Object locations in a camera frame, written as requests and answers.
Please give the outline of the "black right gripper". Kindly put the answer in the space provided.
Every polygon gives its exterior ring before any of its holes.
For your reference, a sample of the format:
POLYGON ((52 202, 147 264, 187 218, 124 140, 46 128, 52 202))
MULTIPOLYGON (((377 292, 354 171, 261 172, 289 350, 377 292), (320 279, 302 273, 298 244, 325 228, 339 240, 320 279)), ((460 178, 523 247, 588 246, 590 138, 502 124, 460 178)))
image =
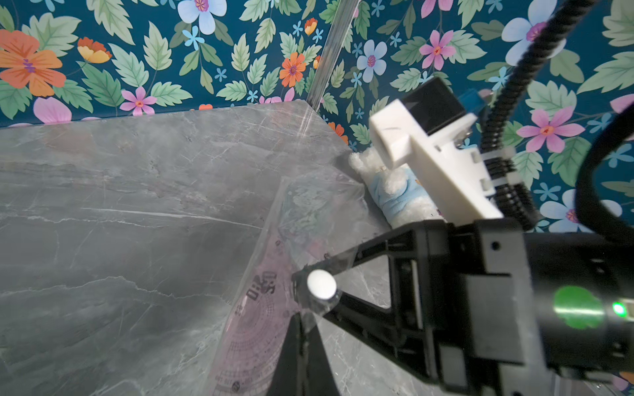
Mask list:
POLYGON ((514 222, 412 224, 292 275, 297 302, 421 381, 451 391, 545 395, 551 376, 633 368, 633 249, 594 234, 526 234, 514 222), (335 277, 387 260, 391 306, 335 277))

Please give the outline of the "purple protractor ruler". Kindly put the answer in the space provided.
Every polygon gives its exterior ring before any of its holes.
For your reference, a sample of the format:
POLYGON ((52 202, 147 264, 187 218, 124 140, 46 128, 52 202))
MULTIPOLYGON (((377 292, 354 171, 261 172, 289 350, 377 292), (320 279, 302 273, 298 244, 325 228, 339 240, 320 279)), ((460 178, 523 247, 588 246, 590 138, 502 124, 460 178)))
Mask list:
POLYGON ((210 395, 265 395, 291 317, 299 312, 292 274, 328 250, 327 236, 296 224, 269 224, 240 283, 210 374, 210 395))

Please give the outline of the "clear plastic ruler set pouch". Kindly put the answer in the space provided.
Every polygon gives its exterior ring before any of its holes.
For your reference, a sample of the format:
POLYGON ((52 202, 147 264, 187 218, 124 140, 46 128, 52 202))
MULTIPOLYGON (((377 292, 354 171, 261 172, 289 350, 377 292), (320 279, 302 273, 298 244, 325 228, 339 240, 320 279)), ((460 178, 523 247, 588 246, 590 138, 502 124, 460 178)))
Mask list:
POLYGON ((216 349, 212 395, 336 395, 318 321, 358 254, 365 187, 324 168, 283 178, 216 349))

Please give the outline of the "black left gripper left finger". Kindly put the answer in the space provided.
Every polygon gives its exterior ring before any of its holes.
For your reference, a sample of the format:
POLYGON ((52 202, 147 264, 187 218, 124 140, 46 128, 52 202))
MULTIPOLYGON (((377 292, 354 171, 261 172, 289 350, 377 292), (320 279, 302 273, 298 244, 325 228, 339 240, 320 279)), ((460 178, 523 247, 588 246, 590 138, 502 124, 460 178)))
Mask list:
POLYGON ((267 396, 304 394, 304 330, 300 314, 289 323, 267 396))

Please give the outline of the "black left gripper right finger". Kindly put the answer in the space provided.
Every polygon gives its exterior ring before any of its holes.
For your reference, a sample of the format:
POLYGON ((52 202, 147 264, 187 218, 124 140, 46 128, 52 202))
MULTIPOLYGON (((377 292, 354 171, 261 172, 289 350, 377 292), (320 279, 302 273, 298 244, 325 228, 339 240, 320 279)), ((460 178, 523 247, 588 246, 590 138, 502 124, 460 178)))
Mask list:
POLYGON ((319 328, 314 326, 303 341, 303 394, 339 395, 319 328))

